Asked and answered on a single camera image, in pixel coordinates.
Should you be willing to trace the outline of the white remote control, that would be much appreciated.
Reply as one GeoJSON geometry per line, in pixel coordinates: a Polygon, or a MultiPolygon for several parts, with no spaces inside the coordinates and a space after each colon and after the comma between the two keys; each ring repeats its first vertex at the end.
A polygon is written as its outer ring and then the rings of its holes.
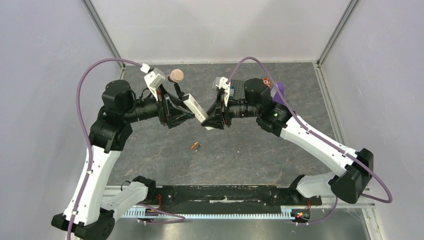
{"type": "Polygon", "coordinates": [[[182,97],[182,101],[201,124],[207,119],[207,112],[200,106],[200,104],[190,93],[185,94],[182,97]]]}

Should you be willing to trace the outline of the orange battery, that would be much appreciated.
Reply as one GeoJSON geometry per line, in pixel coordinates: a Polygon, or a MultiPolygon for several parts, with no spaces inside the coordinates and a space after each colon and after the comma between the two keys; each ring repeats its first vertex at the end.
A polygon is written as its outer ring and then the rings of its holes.
{"type": "Polygon", "coordinates": [[[197,145],[199,144],[199,142],[198,141],[196,141],[190,148],[191,149],[194,149],[197,145]]]}

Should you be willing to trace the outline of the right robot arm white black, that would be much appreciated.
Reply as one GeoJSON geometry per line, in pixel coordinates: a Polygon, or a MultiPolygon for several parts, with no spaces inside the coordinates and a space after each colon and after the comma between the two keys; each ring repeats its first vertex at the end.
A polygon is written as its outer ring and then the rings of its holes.
{"type": "Polygon", "coordinates": [[[213,82],[217,98],[207,111],[202,126],[215,129],[229,127],[235,118],[256,118],[262,130],[301,147],[324,163],[331,171],[319,175],[301,175],[289,189],[289,199],[302,204],[308,198],[334,195],[342,201],[355,204],[372,179],[374,155],[366,148],[360,151],[347,147],[291,113],[281,98],[283,85],[265,84],[261,78],[244,82],[240,99],[233,98],[235,88],[227,78],[217,77],[213,82]]]}

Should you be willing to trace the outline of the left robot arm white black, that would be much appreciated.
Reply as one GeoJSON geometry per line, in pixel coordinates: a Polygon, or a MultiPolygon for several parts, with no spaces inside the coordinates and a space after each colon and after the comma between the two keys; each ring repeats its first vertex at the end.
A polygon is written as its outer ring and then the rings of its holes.
{"type": "Polygon", "coordinates": [[[159,86],[157,96],[137,98],[125,80],[108,83],[102,93],[103,106],[88,135],[84,169],[74,195],[64,212],[51,220],[54,228],[82,240],[105,240],[116,221],[139,202],[152,204],[157,198],[155,181],[138,176],[110,200],[103,194],[111,171],[132,134],[131,124],[158,118],[169,128],[194,114],[184,102],[159,86]]]}

